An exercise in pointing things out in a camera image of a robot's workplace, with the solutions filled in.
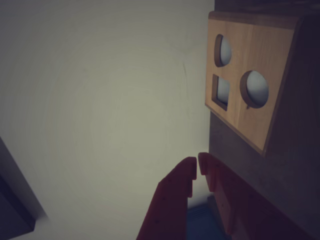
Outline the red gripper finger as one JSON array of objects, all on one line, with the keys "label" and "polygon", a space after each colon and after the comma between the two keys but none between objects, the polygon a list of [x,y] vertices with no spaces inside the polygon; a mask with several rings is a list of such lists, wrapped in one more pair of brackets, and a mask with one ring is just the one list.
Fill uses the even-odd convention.
[{"label": "red gripper finger", "polygon": [[310,240],[312,237],[213,155],[198,154],[225,232],[234,240]]},{"label": "red gripper finger", "polygon": [[157,185],[138,240],[185,240],[188,198],[197,179],[197,158],[183,159]]}]

